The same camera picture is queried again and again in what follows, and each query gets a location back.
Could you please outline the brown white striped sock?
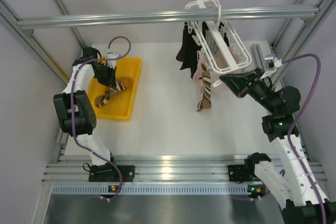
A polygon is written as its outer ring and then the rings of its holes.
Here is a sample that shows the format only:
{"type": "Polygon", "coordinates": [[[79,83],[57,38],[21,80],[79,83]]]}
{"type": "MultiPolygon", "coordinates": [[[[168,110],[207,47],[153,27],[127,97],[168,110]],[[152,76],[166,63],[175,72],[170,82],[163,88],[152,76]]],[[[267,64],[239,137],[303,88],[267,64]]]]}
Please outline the brown white striped sock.
{"type": "Polygon", "coordinates": [[[210,109],[212,107],[211,103],[211,75],[207,70],[207,66],[205,64],[201,64],[202,71],[202,99],[197,105],[197,112],[202,111],[203,109],[210,109]]]}

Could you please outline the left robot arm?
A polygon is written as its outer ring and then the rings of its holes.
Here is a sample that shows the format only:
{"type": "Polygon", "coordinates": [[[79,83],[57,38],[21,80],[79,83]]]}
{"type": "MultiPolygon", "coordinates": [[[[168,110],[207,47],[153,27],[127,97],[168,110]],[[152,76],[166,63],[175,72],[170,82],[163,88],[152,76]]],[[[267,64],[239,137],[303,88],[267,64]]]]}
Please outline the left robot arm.
{"type": "Polygon", "coordinates": [[[114,180],[119,169],[95,131],[97,117],[87,95],[92,79],[110,88],[115,84],[115,70],[101,59],[98,49],[85,47],[72,65],[68,84],[62,93],[54,95],[53,103],[61,130],[88,152],[92,162],[89,172],[100,172],[106,180],[114,180]]]}

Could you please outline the pink sheer sock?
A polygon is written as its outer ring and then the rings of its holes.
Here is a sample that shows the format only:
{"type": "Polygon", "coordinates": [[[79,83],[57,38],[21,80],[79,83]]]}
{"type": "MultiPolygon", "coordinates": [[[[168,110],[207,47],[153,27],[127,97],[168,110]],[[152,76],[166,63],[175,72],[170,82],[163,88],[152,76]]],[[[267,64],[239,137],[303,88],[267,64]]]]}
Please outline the pink sheer sock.
{"type": "MultiPolygon", "coordinates": [[[[232,56],[234,57],[235,61],[238,62],[239,61],[239,55],[238,55],[238,52],[236,51],[236,49],[234,47],[229,47],[228,48],[230,53],[232,54],[232,56]]],[[[227,68],[228,67],[228,63],[226,62],[226,60],[224,59],[222,53],[218,50],[216,52],[216,54],[214,55],[214,59],[217,63],[217,65],[220,67],[220,68],[227,68]]],[[[202,56],[198,63],[197,63],[197,69],[193,75],[193,81],[194,81],[194,84],[198,90],[198,92],[200,94],[203,94],[203,91],[204,91],[204,84],[209,84],[210,86],[210,91],[211,91],[211,94],[214,94],[214,95],[218,95],[218,94],[221,94],[223,92],[226,92],[226,91],[229,91],[229,88],[221,82],[220,85],[214,87],[213,86],[213,83],[216,82],[216,81],[219,81],[219,74],[215,73],[213,70],[210,69],[210,64],[209,64],[209,61],[208,61],[208,58],[206,56],[202,56]],[[205,67],[205,74],[206,74],[206,77],[205,79],[203,80],[203,67],[205,67]]]]}

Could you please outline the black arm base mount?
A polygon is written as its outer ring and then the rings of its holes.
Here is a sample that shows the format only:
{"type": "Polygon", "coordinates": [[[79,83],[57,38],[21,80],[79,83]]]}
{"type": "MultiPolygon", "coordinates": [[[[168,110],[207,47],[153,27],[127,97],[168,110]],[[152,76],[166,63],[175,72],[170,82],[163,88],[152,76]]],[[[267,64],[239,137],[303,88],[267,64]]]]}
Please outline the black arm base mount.
{"type": "Polygon", "coordinates": [[[252,181],[252,176],[245,165],[228,165],[229,181],[243,183],[252,181]]]}

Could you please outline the white plastic clip hanger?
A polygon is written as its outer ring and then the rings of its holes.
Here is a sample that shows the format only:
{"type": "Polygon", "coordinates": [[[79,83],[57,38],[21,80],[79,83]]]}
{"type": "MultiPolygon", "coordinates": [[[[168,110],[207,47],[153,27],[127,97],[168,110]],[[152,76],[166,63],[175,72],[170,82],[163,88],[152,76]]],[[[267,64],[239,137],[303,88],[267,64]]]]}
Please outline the white plastic clip hanger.
{"type": "Polygon", "coordinates": [[[198,46],[202,47],[199,56],[207,58],[209,70],[224,75],[245,69],[252,63],[252,57],[236,30],[229,21],[222,19],[222,7],[218,0],[196,0],[186,4],[185,9],[213,10],[215,12],[215,17],[206,21],[205,24],[208,27],[210,38],[227,64],[226,67],[220,67],[216,62],[215,54],[210,48],[210,42],[203,36],[202,25],[196,21],[188,22],[188,33],[195,33],[193,39],[198,46]]]}

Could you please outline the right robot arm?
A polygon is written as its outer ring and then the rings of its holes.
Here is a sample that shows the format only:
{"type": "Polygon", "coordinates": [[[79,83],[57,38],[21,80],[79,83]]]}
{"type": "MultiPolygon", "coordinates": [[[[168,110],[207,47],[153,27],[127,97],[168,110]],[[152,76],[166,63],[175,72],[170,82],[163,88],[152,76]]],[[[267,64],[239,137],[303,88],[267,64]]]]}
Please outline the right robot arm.
{"type": "Polygon", "coordinates": [[[262,118],[262,129],[285,170],[281,175],[267,154],[253,153],[244,160],[245,174],[266,185],[281,209],[284,223],[335,223],[335,203],[312,172],[293,117],[300,110],[300,92],[292,86],[275,91],[263,75],[256,68],[219,77],[236,97],[249,95],[269,112],[262,118]]]}

